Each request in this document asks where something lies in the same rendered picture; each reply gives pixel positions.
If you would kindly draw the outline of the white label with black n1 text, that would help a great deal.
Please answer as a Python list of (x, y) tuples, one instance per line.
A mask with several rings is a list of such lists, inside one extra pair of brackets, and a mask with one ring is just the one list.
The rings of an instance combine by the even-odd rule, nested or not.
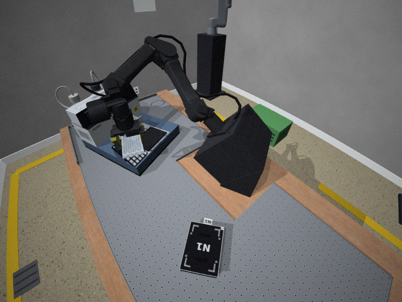
[(212, 221), (213, 221), (212, 219), (204, 218), (203, 223), (208, 224), (208, 225), (212, 225)]

